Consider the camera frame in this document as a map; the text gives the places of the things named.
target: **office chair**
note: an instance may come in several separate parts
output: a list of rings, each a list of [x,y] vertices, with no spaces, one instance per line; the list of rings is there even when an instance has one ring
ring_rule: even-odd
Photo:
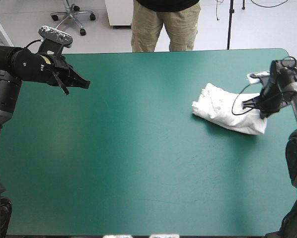
[[[51,13],[51,18],[54,21],[58,21],[58,15],[60,16],[64,16],[62,18],[62,20],[60,21],[60,23],[56,26],[56,29],[58,29],[58,27],[68,18],[72,19],[74,21],[75,24],[77,24],[80,28],[80,34],[82,36],[84,36],[86,34],[85,29],[83,28],[83,25],[76,19],[76,15],[77,14],[82,14],[82,13],[89,13],[90,14],[90,20],[94,21],[95,20],[95,15],[93,13],[93,11],[80,11],[80,7],[78,7],[75,4],[72,4],[71,6],[68,3],[68,0],[63,0],[66,11],[58,11],[58,12],[53,12]]]

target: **white cabinet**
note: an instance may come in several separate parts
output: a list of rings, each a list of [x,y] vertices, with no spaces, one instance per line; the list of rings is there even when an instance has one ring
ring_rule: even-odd
[[[111,26],[130,26],[133,16],[133,0],[105,0]]]

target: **crumpled cloth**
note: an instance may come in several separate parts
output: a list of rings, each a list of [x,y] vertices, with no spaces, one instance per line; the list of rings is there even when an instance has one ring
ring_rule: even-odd
[[[264,134],[267,119],[260,118],[260,110],[253,109],[250,112],[235,116],[231,107],[238,94],[230,93],[208,83],[202,89],[197,102],[193,102],[193,114],[220,125],[226,129],[239,131],[246,134]],[[240,114],[249,110],[242,109],[242,101],[258,96],[258,93],[240,94],[237,98],[233,112]]]

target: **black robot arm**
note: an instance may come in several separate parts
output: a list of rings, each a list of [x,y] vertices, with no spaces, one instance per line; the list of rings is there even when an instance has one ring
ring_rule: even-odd
[[[274,60],[271,63],[270,76],[257,78],[263,85],[260,95],[243,102],[243,108],[259,109],[261,118],[265,118],[287,105],[292,105],[297,121],[297,60]],[[297,130],[289,137],[286,160],[292,185],[297,188]],[[297,238],[297,201],[284,217],[281,229],[276,233],[266,234],[265,237]]]
[[[44,38],[38,53],[27,48],[0,46],[0,72],[6,71],[22,81],[47,83],[66,87],[88,88],[90,81],[84,80],[62,55],[64,47],[70,47],[73,40],[65,32],[43,26],[39,34]]]
[[[66,94],[67,87],[89,87],[90,81],[75,72],[62,55],[63,48],[71,46],[72,37],[48,26],[41,27],[39,34],[44,40],[36,54],[26,47],[0,46],[0,132],[13,115],[23,81],[60,86]],[[4,191],[0,183],[0,194]],[[0,196],[0,238],[6,235],[11,210],[11,202]]]

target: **white floor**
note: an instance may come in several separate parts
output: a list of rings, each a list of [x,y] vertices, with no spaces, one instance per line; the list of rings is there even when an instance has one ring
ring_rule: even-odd
[[[80,36],[78,27],[67,25],[63,28],[74,38],[72,48],[66,53],[112,53],[130,52],[130,29],[113,29],[109,25],[104,0],[76,0],[80,8],[94,10],[97,19],[89,20],[88,15],[79,16],[87,30]],[[274,5],[280,0],[257,0],[265,5]],[[201,0],[202,11],[199,19],[199,34],[195,50],[224,50],[227,44],[227,29],[230,1],[218,8],[220,20],[216,19],[216,0]],[[231,49],[283,48],[297,58],[297,0],[275,8],[262,8],[246,0],[246,10],[241,9],[241,0],[235,0],[235,14],[232,19]],[[24,47],[32,40],[39,39],[37,29],[42,25],[55,26],[49,13],[63,10],[61,0],[1,0],[0,22],[15,46]],[[167,51],[169,39],[161,33],[156,51]],[[31,48],[36,51],[38,45]]]

